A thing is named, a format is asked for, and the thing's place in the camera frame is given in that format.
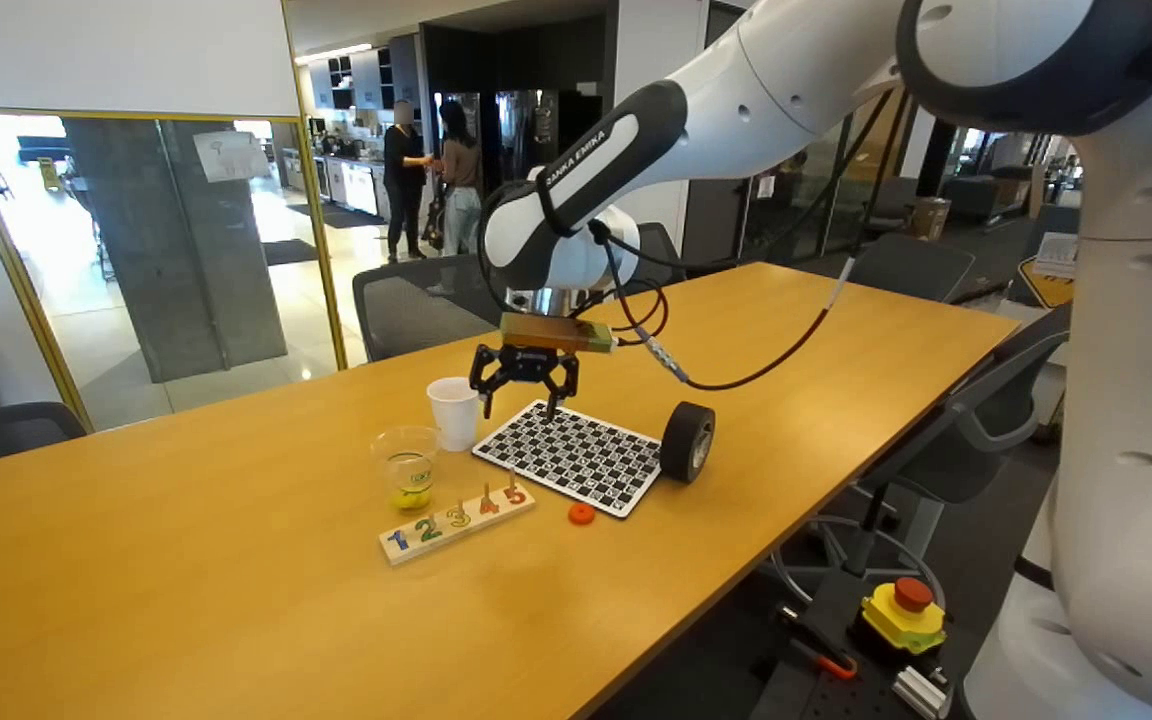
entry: orange ring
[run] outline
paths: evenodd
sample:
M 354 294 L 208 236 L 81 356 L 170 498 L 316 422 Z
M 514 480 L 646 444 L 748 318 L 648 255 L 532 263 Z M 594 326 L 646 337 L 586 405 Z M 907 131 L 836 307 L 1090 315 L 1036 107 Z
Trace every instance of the orange ring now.
M 577 502 L 576 505 L 573 505 L 570 510 L 567 511 L 567 518 L 570 520 L 573 524 L 588 525 L 594 521 L 594 509 L 584 502 Z

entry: checkerboard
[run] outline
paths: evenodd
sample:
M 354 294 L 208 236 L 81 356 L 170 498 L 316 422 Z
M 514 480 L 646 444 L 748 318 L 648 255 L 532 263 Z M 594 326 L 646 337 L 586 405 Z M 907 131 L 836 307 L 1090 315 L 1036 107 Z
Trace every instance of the checkerboard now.
M 532 402 L 473 455 L 626 518 L 660 473 L 660 442 L 562 407 L 550 423 L 544 416 L 544 402 Z

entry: tape roll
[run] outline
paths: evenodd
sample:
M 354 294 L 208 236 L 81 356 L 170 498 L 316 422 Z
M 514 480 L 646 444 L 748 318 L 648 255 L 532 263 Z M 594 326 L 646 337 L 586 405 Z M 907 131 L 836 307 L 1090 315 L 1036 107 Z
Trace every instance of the tape roll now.
M 714 411 L 680 402 L 660 437 L 660 471 L 682 483 L 700 473 L 714 442 Z

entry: woman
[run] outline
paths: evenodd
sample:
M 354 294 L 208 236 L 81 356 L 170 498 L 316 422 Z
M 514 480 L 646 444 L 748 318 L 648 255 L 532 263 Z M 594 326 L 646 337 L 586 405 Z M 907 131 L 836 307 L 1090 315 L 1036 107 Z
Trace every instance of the woman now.
M 407 255 L 424 259 L 416 245 L 416 225 L 420 221 L 420 190 L 425 168 L 433 161 L 424 156 L 416 137 L 412 105 L 394 103 L 394 124 L 385 131 L 385 192 L 389 194 L 389 262 L 397 263 L 397 236 L 407 230 Z
M 438 109 L 444 120 L 444 182 L 447 182 L 447 220 L 444 227 L 444 258 L 457 252 L 479 251 L 479 161 L 482 147 L 470 135 L 465 109 L 454 100 Z

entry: ceiling light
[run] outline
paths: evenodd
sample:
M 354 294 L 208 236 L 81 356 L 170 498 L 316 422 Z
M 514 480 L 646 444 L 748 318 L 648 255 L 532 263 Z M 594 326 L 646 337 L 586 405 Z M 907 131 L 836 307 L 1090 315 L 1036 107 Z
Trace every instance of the ceiling light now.
M 296 65 L 310 65 L 316 60 L 326 60 L 328 58 L 339 58 L 340 55 L 348 55 L 351 53 L 362 53 L 364 50 L 371 50 L 370 41 L 364 41 L 362 45 L 351 45 L 348 47 L 340 47 L 340 50 L 328 50 L 326 53 L 314 53 L 312 55 L 301 55 L 296 59 Z

